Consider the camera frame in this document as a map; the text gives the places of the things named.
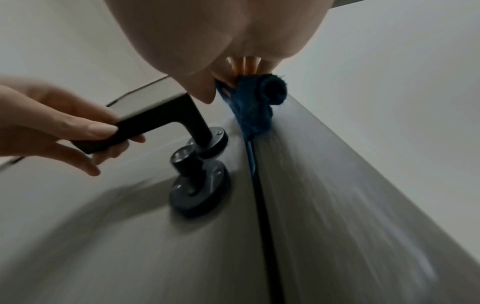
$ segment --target microfiber cloth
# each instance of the microfiber cloth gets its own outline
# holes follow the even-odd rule
[[[272,74],[240,76],[235,90],[219,81],[216,88],[233,111],[247,141],[270,130],[274,115],[271,106],[280,105],[287,98],[285,81]]]

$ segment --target wall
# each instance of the wall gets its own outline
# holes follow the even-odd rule
[[[163,76],[101,0],[1,1],[0,74],[39,77],[99,104]]]
[[[277,73],[480,260],[479,71],[478,0],[365,0],[331,10]]]

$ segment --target door panel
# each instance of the door panel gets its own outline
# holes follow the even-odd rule
[[[207,123],[229,134],[218,159],[232,191],[200,220],[168,205],[169,158],[189,138],[176,124],[147,133],[98,178],[33,157],[2,171],[0,302],[268,302],[244,142],[231,114],[222,120]]]
[[[287,303],[480,302],[475,261],[296,100],[254,147]]]

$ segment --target black door handle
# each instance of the black door handle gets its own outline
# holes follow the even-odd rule
[[[72,143],[85,154],[106,150],[129,138],[172,122],[179,122],[190,133],[191,143],[202,158],[220,154],[228,143],[228,135],[219,127],[209,128],[190,95],[178,94],[133,113],[115,125],[118,131],[104,140],[75,140]]]

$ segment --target person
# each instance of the person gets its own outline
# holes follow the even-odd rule
[[[298,53],[333,0],[105,0],[137,52],[204,103],[215,80],[268,74]],[[91,176],[128,142],[92,158],[59,140],[99,140],[117,131],[115,113],[38,80],[0,77],[0,156],[41,156]],[[131,140],[144,142],[145,137]]]

